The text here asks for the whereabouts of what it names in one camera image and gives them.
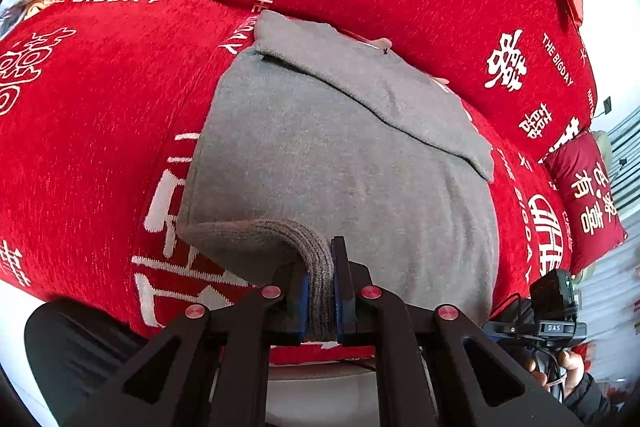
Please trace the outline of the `person's right hand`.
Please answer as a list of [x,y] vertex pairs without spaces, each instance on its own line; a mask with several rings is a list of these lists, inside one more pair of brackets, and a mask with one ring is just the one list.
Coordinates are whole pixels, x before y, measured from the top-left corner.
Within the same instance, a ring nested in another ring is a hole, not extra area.
[[547,373],[538,369],[538,364],[534,359],[527,361],[524,369],[548,392],[554,388],[559,388],[564,399],[567,399],[577,389],[582,377],[585,375],[585,365],[582,357],[566,349],[560,351],[556,356],[556,373],[558,373],[556,378],[549,379]]

